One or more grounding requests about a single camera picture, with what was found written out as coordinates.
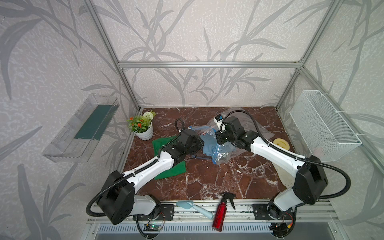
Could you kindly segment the clear vacuum bag blue zip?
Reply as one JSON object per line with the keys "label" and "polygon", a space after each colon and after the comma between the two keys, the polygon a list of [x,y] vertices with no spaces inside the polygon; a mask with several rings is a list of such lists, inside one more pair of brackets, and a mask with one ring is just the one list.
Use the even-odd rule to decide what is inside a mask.
{"label": "clear vacuum bag blue zip", "polygon": [[230,140],[226,139],[228,132],[225,130],[226,125],[222,124],[226,116],[229,116],[229,118],[237,118],[246,132],[253,131],[256,133],[260,130],[265,139],[270,140],[274,137],[274,134],[269,132],[260,123],[257,123],[257,127],[255,127],[255,122],[251,120],[250,114],[249,111],[243,108],[229,108],[216,114],[205,125],[189,126],[189,129],[199,134],[201,140],[204,142],[202,156],[198,156],[198,158],[211,160],[213,164],[220,165],[246,152],[245,149],[238,148]]}

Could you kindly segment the green tank top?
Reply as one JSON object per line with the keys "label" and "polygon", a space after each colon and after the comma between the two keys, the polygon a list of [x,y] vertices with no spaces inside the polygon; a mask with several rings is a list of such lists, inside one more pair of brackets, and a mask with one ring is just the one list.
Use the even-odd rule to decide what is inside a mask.
{"label": "green tank top", "polygon": [[[165,146],[166,144],[170,143],[175,138],[176,136],[171,136],[171,137],[159,138],[159,139],[153,140],[152,144],[153,144],[155,156],[157,156],[162,146]],[[176,166],[174,166],[174,161],[171,160],[169,156],[166,156],[164,160],[160,159],[160,163],[158,167],[160,170],[163,170],[163,172],[159,173],[154,178],[155,180],[171,178],[187,172],[186,162],[182,161],[181,163],[178,163],[176,164]]]}

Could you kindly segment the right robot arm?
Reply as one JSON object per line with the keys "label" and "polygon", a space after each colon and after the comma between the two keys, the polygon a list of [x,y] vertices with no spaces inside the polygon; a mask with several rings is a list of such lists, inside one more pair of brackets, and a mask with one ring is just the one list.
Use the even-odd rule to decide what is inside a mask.
{"label": "right robot arm", "polygon": [[265,141],[262,135],[255,131],[246,131],[236,117],[225,119],[222,115],[217,115],[214,122],[219,128],[216,132],[219,145],[230,143],[234,147],[259,155],[280,166],[295,178],[292,187],[276,194],[268,203],[268,214],[272,218],[278,219],[283,213],[300,204],[313,205],[317,202],[328,185],[319,159],[312,156],[311,163],[300,161],[301,155],[290,153]]}

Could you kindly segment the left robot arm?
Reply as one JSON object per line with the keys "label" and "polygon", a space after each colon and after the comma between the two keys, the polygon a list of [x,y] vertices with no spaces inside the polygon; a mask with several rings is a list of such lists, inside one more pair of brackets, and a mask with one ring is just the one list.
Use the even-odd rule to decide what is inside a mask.
{"label": "left robot arm", "polygon": [[152,195],[139,196],[138,191],[161,173],[185,161],[186,156],[196,154],[203,146],[199,134],[191,129],[182,130],[151,160],[124,173],[110,173],[101,191],[88,203],[86,213],[93,217],[107,217],[114,225],[130,216],[157,218],[161,213],[160,201]]}

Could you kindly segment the blue garment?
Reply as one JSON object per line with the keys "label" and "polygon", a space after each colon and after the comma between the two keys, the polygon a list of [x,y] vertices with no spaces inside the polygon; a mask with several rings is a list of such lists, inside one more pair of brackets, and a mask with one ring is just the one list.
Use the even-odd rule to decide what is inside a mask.
{"label": "blue garment", "polygon": [[204,142],[203,153],[212,158],[221,159],[236,150],[236,148],[228,142],[223,145],[219,145],[217,143],[215,130],[210,127],[205,128],[200,133],[200,137]]}

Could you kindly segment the yellow smiley sponge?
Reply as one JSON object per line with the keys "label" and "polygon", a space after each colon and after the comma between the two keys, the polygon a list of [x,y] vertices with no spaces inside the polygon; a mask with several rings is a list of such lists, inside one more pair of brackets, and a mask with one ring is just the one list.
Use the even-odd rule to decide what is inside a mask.
{"label": "yellow smiley sponge", "polygon": [[286,140],[284,140],[284,139],[276,138],[276,139],[274,139],[273,144],[277,145],[277,146],[279,146],[279,147],[281,147],[281,148],[283,148],[283,149],[285,149],[287,151],[290,150],[289,143]]}

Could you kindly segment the potted plant white pot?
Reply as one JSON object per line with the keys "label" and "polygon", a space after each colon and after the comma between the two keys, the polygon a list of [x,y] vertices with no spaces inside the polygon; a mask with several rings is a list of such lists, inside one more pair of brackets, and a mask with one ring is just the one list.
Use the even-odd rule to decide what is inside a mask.
{"label": "potted plant white pot", "polygon": [[128,127],[141,140],[148,141],[153,137],[154,128],[152,120],[155,118],[155,111],[147,111],[142,115],[130,117]]}

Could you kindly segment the light blue brush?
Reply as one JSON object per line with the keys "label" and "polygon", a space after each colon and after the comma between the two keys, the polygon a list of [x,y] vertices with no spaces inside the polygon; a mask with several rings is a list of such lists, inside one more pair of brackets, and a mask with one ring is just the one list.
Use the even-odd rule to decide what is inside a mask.
{"label": "light blue brush", "polygon": [[214,215],[212,212],[206,210],[205,208],[202,208],[198,205],[196,205],[193,201],[177,201],[176,206],[178,208],[183,209],[183,212],[185,211],[194,211],[198,212],[201,215],[205,216],[206,218],[212,220],[214,218]]}

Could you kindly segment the red spray bottle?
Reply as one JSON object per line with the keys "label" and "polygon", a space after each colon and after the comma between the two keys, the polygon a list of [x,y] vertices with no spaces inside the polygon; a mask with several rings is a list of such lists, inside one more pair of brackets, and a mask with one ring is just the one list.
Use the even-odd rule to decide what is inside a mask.
{"label": "red spray bottle", "polygon": [[230,202],[232,208],[235,210],[236,206],[234,203],[236,195],[233,193],[225,192],[222,194],[221,201],[217,207],[214,221],[213,221],[213,229],[215,231],[221,232],[223,230],[224,220],[227,213],[227,201]]}

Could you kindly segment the clear plastic wall shelf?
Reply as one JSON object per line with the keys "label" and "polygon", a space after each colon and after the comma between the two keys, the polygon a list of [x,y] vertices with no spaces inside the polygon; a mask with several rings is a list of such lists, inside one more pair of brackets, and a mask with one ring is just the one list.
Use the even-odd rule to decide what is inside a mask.
{"label": "clear plastic wall shelf", "polygon": [[54,163],[88,162],[119,106],[117,97],[89,94],[42,155]]}

